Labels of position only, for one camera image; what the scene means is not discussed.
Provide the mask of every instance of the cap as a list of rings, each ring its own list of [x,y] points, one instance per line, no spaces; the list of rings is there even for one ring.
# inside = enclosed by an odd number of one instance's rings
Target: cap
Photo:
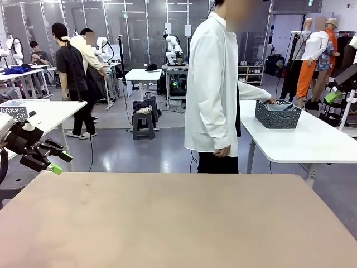
[[[329,18],[326,22],[326,24],[332,24],[336,27],[337,29],[337,18]]]
[[[157,70],[157,65],[155,63],[149,64],[147,69],[145,71],[156,71]]]

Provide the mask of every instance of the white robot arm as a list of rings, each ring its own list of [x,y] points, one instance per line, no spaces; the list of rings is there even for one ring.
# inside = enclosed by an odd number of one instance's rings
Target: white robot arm
[[[0,56],[8,57],[11,53],[11,48],[14,48],[15,53],[13,54],[13,58],[16,60],[16,63],[21,66],[23,64],[23,53],[20,40],[18,38],[13,38],[12,35],[9,35],[6,41],[6,46],[6,50],[0,49]]]
[[[175,59],[177,59],[177,54],[182,54],[182,49],[177,42],[177,39],[175,36],[167,36],[166,37],[166,42],[167,42],[167,50],[168,52],[166,53],[166,57],[168,59],[169,64],[174,64]]]
[[[112,57],[112,53],[109,52],[109,41],[106,37],[99,37],[97,39],[97,47],[98,49],[93,48],[94,54],[103,59],[105,63],[107,63]]]

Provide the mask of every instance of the man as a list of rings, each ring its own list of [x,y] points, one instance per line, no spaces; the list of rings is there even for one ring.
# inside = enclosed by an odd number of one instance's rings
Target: man
[[[274,103],[265,90],[238,82],[236,35],[226,30],[226,19],[241,25],[256,1],[217,0],[191,40],[185,147],[199,153],[199,173],[238,173],[239,97]]]
[[[42,51],[40,49],[40,46],[38,45],[38,43],[36,41],[31,41],[30,42],[30,47],[33,50],[33,53],[31,54],[32,57],[32,61],[31,64],[49,64],[49,56],[46,52]],[[46,94],[45,92],[45,88],[44,88],[44,80],[42,79],[42,75],[39,74],[35,74],[40,82],[40,85],[36,84],[35,78],[33,77],[33,75],[31,76],[32,82],[34,85],[36,85],[37,88],[37,92],[42,92],[42,94]]]
[[[31,41],[30,47],[33,49],[31,64],[49,64],[48,54],[40,49],[36,41]]]
[[[106,72],[104,71],[104,64],[101,63],[98,58],[95,56],[93,49],[91,48],[91,45],[87,44],[87,33],[88,32],[93,32],[92,29],[90,28],[85,28],[81,30],[80,35],[74,36],[71,38],[70,42],[71,45],[74,46],[76,49],[80,51],[83,57],[83,67],[84,70],[87,74],[86,76],[86,81],[88,85],[88,91],[89,91],[89,100],[88,100],[88,105],[90,107],[90,110],[93,110],[94,104],[98,100],[98,92],[100,89],[98,88],[99,85],[97,85],[97,81],[95,79],[95,74],[93,74],[91,67],[96,69],[103,77],[104,79],[108,79],[108,76]],[[98,118],[95,116],[92,116],[92,119],[95,123],[97,123]]]

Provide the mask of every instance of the black stool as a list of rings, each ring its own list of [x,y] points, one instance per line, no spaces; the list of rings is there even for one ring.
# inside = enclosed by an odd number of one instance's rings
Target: black stool
[[[148,130],[140,130],[139,129],[139,121],[140,120],[145,120],[146,121],[146,128]],[[134,113],[133,114],[133,139],[138,140],[139,138],[149,138],[152,140],[155,138],[155,129],[154,129],[154,124],[152,122],[152,115],[151,113],[148,114],[139,114],[139,113]]]
[[[29,172],[24,176],[22,172],[9,174],[0,184],[0,210],[3,208],[3,201],[14,198],[23,188],[25,188],[36,177],[34,172]]]

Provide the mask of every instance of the mannequin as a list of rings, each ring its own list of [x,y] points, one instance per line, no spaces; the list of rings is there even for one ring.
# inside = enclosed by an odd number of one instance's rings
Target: mannequin
[[[302,66],[301,58],[302,55],[305,53],[306,41],[312,34],[310,30],[312,22],[313,22],[312,18],[307,18],[305,20],[305,24],[304,24],[305,29],[300,33],[298,37],[292,59],[289,58],[289,62],[287,64],[288,72],[287,72],[286,79],[284,80],[283,91],[280,97],[281,99],[285,99],[287,93],[289,92],[289,97],[290,97],[289,101],[291,102],[293,101],[293,98],[296,95],[297,83],[299,80],[299,74]]]
[[[317,59],[327,48],[329,35],[323,30],[325,25],[325,17],[316,17],[315,28],[321,31],[312,33],[309,40],[306,41],[305,53],[301,58],[303,63],[297,84],[297,99],[300,108],[303,107],[303,99],[307,96]]]
[[[317,69],[319,71],[319,77],[317,78],[317,82],[315,86],[312,88],[312,98],[305,104],[305,108],[307,109],[315,109],[319,110],[319,102],[322,92],[324,91],[326,85],[329,82],[330,75],[335,67],[336,57],[339,57],[341,54],[337,52],[337,37],[334,34],[334,29],[337,29],[337,19],[330,18],[327,20],[326,23],[326,33],[329,36],[329,43],[328,43],[328,51],[325,51],[319,58],[319,62],[322,61],[322,57],[327,58],[325,60],[328,62],[328,57],[330,58],[330,66],[324,69]]]

